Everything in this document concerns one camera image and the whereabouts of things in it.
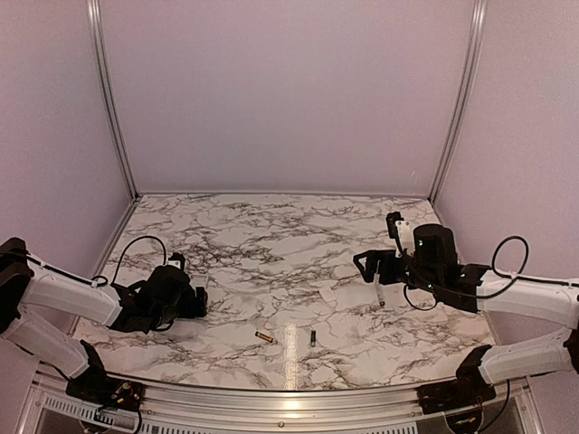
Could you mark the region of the white battery cover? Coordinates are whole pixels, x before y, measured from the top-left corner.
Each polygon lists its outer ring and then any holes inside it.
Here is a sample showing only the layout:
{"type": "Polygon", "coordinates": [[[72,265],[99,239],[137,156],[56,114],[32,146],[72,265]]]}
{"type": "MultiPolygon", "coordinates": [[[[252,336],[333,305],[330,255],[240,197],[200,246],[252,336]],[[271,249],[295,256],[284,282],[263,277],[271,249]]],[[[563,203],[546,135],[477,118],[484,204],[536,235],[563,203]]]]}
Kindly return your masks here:
{"type": "Polygon", "coordinates": [[[336,295],[331,288],[321,288],[318,292],[326,303],[331,303],[336,300],[336,295]]]}

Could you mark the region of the black gold battery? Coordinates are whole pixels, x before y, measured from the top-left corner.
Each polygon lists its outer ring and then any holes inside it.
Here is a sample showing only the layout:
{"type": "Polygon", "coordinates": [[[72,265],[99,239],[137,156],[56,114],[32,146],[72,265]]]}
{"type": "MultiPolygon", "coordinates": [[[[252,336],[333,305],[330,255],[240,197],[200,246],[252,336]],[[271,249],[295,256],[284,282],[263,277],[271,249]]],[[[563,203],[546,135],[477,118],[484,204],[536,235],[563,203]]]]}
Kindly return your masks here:
{"type": "Polygon", "coordinates": [[[268,342],[269,344],[273,344],[273,343],[274,343],[274,338],[273,338],[273,337],[270,337],[270,336],[268,336],[268,335],[265,335],[265,334],[263,334],[263,333],[261,333],[261,332],[259,332],[259,331],[255,332],[255,335],[256,335],[257,337],[259,337],[260,339],[268,342]]]}

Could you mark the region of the left aluminium frame post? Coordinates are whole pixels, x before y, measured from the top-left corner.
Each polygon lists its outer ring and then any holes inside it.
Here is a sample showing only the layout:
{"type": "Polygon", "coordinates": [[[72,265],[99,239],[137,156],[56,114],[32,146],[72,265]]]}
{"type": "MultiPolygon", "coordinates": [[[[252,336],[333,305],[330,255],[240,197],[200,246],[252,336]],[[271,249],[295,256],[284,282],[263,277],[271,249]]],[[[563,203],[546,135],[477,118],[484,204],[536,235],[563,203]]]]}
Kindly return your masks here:
{"type": "Polygon", "coordinates": [[[106,50],[105,35],[102,24],[101,4],[98,0],[88,0],[87,14],[89,18],[90,38],[92,40],[100,91],[103,98],[109,130],[119,170],[131,202],[139,198],[135,177],[130,167],[128,150],[123,136],[119,114],[116,107],[114,90],[109,71],[109,62],[106,50]]]}

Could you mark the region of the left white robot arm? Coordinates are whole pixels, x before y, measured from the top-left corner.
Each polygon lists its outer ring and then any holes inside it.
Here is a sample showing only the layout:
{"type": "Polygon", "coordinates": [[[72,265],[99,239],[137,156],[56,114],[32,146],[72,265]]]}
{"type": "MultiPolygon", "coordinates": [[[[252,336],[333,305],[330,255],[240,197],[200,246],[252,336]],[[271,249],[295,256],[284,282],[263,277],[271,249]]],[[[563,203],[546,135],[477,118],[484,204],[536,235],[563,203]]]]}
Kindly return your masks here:
{"type": "Polygon", "coordinates": [[[19,238],[1,246],[1,336],[51,364],[95,402],[113,396],[114,382],[96,351],[34,312],[48,307],[122,332],[164,331],[177,319],[207,313],[206,285],[185,273],[174,254],[151,275],[129,286],[104,278],[87,279],[34,257],[19,238]]]}

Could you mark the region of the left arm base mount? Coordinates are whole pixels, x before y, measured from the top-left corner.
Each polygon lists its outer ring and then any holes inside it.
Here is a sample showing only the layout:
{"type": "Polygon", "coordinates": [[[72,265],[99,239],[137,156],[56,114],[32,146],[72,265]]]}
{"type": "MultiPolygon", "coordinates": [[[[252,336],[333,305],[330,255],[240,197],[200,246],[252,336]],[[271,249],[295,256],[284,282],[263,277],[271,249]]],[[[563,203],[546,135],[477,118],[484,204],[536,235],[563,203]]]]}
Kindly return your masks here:
{"type": "Polygon", "coordinates": [[[84,340],[81,340],[81,345],[88,356],[88,368],[67,381],[66,394],[99,404],[101,409],[139,411],[144,385],[140,382],[110,377],[95,348],[84,340]]]}

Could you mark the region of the white remote control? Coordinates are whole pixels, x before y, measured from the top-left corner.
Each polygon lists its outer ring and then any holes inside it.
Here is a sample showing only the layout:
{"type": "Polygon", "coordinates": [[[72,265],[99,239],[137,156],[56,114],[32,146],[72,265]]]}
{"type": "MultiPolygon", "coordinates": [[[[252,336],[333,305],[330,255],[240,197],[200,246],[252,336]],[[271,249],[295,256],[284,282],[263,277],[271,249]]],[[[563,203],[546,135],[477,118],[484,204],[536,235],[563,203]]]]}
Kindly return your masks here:
{"type": "Polygon", "coordinates": [[[207,274],[192,274],[190,279],[191,286],[194,289],[203,288],[207,290],[210,281],[207,274]]]}

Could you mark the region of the aluminium frame post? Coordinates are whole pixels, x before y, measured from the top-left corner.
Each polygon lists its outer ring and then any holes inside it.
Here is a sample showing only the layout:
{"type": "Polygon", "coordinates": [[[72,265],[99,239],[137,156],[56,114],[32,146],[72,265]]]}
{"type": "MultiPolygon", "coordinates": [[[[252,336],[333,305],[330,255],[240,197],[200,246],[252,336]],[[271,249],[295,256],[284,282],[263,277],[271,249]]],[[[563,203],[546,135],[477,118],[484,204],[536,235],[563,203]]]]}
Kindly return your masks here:
{"type": "Polygon", "coordinates": [[[484,26],[489,2],[476,0],[470,19],[470,30],[457,96],[451,113],[451,120],[444,139],[441,157],[437,165],[428,200],[432,206],[438,202],[441,192],[451,168],[451,160],[457,149],[462,124],[467,111],[470,94],[472,92],[479,65],[484,26]]]}
{"type": "Polygon", "coordinates": [[[98,0],[88,0],[87,14],[89,18],[90,38],[92,40],[100,91],[103,98],[109,130],[119,170],[131,202],[139,198],[135,177],[130,167],[128,150],[123,136],[119,114],[116,107],[114,90],[109,71],[109,62],[106,50],[105,35],[102,24],[101,4],[98,0]]]}

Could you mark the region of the right aluminium frame post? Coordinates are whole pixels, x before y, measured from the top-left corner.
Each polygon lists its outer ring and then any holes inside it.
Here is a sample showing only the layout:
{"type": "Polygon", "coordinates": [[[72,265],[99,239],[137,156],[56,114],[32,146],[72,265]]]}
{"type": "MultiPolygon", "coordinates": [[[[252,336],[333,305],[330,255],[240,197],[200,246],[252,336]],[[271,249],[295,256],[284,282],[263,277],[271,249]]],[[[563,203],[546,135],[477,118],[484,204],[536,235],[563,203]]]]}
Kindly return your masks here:
{"type": "Polygon", "coordinates": [[[457,149],[462,124],[467,111],[470,94],[472,92],[479,65],[484,26],[489,2],[476,0],[470,19],[470,30],[457,96],[451,113],[451,120],[444,139],[441,157],[437,165],[428,200],[432,206],[438,202],[441,192],[451,168],[451,160],[457,149]]]}

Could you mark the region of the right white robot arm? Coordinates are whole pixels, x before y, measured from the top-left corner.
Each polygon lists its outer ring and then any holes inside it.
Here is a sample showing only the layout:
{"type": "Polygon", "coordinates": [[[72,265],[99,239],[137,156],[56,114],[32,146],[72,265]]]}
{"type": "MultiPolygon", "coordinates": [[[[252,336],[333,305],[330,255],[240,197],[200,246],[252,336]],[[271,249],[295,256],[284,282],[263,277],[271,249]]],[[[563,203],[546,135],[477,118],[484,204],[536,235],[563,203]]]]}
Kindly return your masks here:
{"type": "Polygon", "coordinates": [[[388,227],[392,250],[367,250],[353,258],[363,280],[403,285],[432,294],[435,304],[463,312],[499,312],[543,319],[559,330],[511,345],[472,350],[456,371],[448,396],[466,405],[484,384],[578,369],[578,283],[507,273],[496,265],[462,264],[453,232],[440,224],[388,227]]]}

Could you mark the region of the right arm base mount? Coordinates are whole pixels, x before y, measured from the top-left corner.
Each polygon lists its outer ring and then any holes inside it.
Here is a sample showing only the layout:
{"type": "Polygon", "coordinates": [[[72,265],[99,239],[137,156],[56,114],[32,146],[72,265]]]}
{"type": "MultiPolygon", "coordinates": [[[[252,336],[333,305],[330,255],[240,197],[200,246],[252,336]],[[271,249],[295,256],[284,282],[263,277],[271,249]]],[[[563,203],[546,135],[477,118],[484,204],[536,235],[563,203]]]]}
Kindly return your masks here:
{"type": "Polygon", "coordinates": [[[490,344],[474,348],[457,368],[453,380],[418,387],[422,412],[432,414],[456,410],[495,399],[494,387],[484,381],[479,371],[482,357],[490,348],[490,344]]]}

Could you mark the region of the front aluminium rail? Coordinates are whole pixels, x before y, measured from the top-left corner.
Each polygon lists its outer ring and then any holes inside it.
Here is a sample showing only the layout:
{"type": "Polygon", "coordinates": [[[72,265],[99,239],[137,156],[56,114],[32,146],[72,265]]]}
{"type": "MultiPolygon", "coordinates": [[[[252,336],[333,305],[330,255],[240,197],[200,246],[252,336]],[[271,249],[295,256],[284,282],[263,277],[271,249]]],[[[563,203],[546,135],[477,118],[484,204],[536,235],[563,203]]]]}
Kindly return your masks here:
{"type": "Polygon", "coordinates": [[[426,414],[414,384],[288,392],[236,390],[143,380],[140,413],[105,409],[65,393],[41,363],[19,433],[446,433],[452,412],[426,414]]]}

